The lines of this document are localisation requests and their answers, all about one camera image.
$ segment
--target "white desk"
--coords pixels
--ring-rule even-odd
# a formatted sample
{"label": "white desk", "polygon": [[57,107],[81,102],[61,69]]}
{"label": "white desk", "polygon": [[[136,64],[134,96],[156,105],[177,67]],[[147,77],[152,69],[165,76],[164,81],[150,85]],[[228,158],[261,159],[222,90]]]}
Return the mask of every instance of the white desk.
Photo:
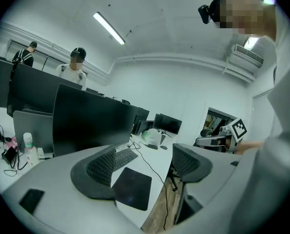
{"label": "white desk", "polygon": [[[4,136],[5,137],[13,137],[15,135],[14,131],[14,124],[13,119],[7,115],[5,108],[0,108],[0,125],[4,129]],[[173,138],[170,138],[166,136],[164,139],[162,145],[166,146],[168,149],[163,150],[159,148],[158,150],[154,150],[151,148],[148,148],[141,145],[141,149],[139,151],[143,154],[144,159],[151,165],[151,167],[161,176],[162,180],[164,181],[168,169],[173,157],[173,143],[176,141],[176,136],[172,136]],[[139,137],[135,136],[134,141],[138,143],[139,141],[142,141],[145,143],[145,141]],[[19,171],[18,174],[14,177],[9,177],[4,174],[3,170],[10,169],[10,166],[6,164],[4,160],[1,159],[1,153],[2,149],[0,149],[0,193],[4,192],[10,185],[12,185],[16,180],[18,180],[24,173],[30,170],[29,165],[27,165],[23,170]],[[155,205],[156,200],[158,199],[158,196],[162,189],[162,182],[160,178],[151,170],[151,168],[144,162],[142,159],[140,153],[138,153],[136,150],[133,150],[138,157],[131,161],[126,166],[120,168],[119,170],[115,171],[112,174],[112,182],[111,186],[116,182],[118,177],[120,176],[121,172],[125,167],[129,167],[130,169],[133,169],[137,172],[143,173],[145,175],[148,175],[152,177],[152,183],[151,183],[151,190],[150,190],[150,197],[149,197],[149,203],[148,203],[148,209],[147,211],[140,211],[137,209],[134,209],[132,207],[126,206],[120,202],[116,202],[116,205],[118,209],[126,215],[136,226],[139,228],[143,225],[145,220],[147,219],[149,213],[151,212],[153,206]],[[20,157],[20,164],[21,166],[25,164],[25,155]]]}

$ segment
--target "black jacket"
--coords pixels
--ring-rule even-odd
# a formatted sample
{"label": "black jacket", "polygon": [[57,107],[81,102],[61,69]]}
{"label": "black jacket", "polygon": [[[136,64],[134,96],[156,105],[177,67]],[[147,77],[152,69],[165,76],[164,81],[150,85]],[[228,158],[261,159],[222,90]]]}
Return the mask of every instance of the black jacket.
{"label": "black jacket", "polygon": [[13,60],[17,59],[19,56],[22,57],[23,63],[32,67],[33,65],[33,57],[32,54],[26,49],[20,49],[14,56]]}

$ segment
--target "floor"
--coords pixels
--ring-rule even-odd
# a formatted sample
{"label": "floor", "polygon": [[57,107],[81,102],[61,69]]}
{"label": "floor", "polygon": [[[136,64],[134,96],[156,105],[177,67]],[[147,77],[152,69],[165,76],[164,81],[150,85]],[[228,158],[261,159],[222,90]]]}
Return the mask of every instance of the floor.
{"label": "floor", "polygon": [[[167,188],[167,198],[168,198],[168,210],[169,215],[165,224],[165,230],[170,229],[173,226],[175,214],[177,213],[177,208],[179,205],[180,196],[182,193],[182,182],[179,178],[175,178],[178,186],[178,190],[173,192],[173,184],[169,177],[165,180],[165,185]],[[144,233],[155,234],[163,232],[164,219],[166,216],[166,200],[165,200],[165,187],[162,187],[162,191],[156,201],[152,211],[150,212],[145,223],[141,227]]]}

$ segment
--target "person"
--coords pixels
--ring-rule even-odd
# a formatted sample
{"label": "person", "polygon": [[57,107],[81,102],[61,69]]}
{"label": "person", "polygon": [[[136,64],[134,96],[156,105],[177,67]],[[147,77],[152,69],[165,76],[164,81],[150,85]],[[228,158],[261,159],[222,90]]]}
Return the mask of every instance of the person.
{"label": "person", "polygon": [[[275,70],[276,86],[269,94],[272,106],[280,109],[280,102],[285,100],[285,93],[279,90],[284,86],[280,80],[290,70],[290,20],[283,10],[276,4],[265,4],[260,0],[213,0],[210,6],[199,8],[203,22],[209,21],[204,17],[210,17],[219,28],[238,29],[240,34],[250,34],[252,37],[267,37],[275,44],[277,66]],[[274,98],[277,93],[282,100]],[[274,118],[271,136],[277,136],[282,132],[281,124],[288,128],[290,122],[279,122],[279,116],[283,117],[285,110],[278,111]],[[244,153],[254,147],[260,147],[263,142],[241,142],[236,153]]]}
{"label": "person", "polygon": [[70,55],[70,64],[59,65],[55,75],[82,85],[82,90],[86,90],[86,75],[81,70],[85,57],[86,51],[83,48],[75,48]]}
{"label": "person", "polygon": [[27,49],[20,49],[14,55],[12,62],[20,62],[32,67],[34,61],[32,53],[35,52],[37,46],[38,46],[37,42],[33,41],[30,43]]}

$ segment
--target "air conditioner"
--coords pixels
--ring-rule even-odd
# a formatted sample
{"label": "air conditioner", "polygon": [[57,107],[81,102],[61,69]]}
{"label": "air conditioner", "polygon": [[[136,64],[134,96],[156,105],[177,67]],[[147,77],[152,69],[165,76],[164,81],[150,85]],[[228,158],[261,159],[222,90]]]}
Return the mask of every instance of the air conditioner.
{"label": "air conditioner", "polygon": [[264,59],[256,53],[235,44],[232,46],[232,52],[228,57],[228,62],[237,67],[243,68],[254,74],[263,65]]}

